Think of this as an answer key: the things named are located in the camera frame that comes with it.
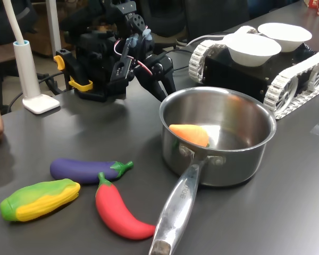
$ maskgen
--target white tank track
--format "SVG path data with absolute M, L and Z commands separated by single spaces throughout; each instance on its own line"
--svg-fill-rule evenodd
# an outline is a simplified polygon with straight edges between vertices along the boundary
M 252 27 L 241 27 L 236 31 L 241 33 L 257 33 Z M 194 50 L 189 61 L 189 76 L 196 82 L 203 83 L 203 69 L 205 57 L 217 54 L 226 48 L 224 40 L 205 40 Z M 307 81 L 307 89 L 296 94 L 298 76 L 312 71 Z M 300 62 L 279 73 L 269 85 L 264 105 L 271 110 L 275 118 L 281 119 L 290 114 L 304 103 L 319 94 L 319 52 L 307 60 Z
M 295 96 L 298 76 L 312 71 L 307 81 L 307 89 Z M 290 114 L 319 94 L 319 52 L 305 61 L 283 70 L 269 85 L 264 105 L 271 110 L 277 120 Z
M 257 33 L 257 31 L 255 28 L 245 25 L 239 28 L 235 33 Z M 211 56 L 219 53 L 226 47 L 227 46 L 223 39 L 219 41 L 205 40 L 201 42 L 191 55 L 189 61 L 189 76 L 194 81 L 202 83 L 204 59 L 206 58 L 206 56 Z

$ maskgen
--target saucepan handle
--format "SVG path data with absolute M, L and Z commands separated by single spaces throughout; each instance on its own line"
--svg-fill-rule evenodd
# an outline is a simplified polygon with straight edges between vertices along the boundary
M 149 255 L 171 255 L 186 228 L 205 160 L 191 162 L 177 181 L 159 216 Z

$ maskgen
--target white bowl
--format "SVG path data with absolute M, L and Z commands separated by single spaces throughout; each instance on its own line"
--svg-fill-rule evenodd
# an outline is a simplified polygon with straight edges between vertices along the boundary
M 281 51 L 274 40 L 251 33 L 233 33 L 224 37 L 232 59 L 244 66 L 263 65 L 271 56 Z
M 262 24 L 258 27 L 258 31 L 277 41 L 281 45 L 282 52 L 292 52 L 312 38 L 312 34 L 305 28 L 283 23 Z

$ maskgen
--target red wire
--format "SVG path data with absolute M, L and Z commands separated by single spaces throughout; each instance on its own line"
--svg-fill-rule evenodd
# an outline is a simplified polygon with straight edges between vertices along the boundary
M 113 46 L 113 50 L 115 51 L 115 53 L 116 53 L 117 55 L 122 56 L 122 54 L 118 53 L 117 50 L 116 50 L 116 46 L 117 46 L 117 44 L 118 44 L 120 41 L 121 41 L 121 39 L 119 39 L 119 40 L 117 40 L 117 41 L 115 42 L 115 45 Z M 141 61 L 139 61 L 139 60 L 137 60 L 137 63 L 138 63 L 141 67 L 143 67 L 150 75 L 153 75 L 153 73 L 150 71 L 150 69 L 149 69 L 145 64 L 143 64 L 143 63 L 142 63 Z

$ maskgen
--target lamp base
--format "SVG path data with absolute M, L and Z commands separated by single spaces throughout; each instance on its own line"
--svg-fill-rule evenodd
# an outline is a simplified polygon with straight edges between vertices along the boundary
M 39 94 L 35 97 L 29 98 L 24 97 L 22 104 L 27 110 L 30 110 L 35 114 L 47 112 L 51 109 L 57 108 L 60 105 L 58 100 L 44 94 Z

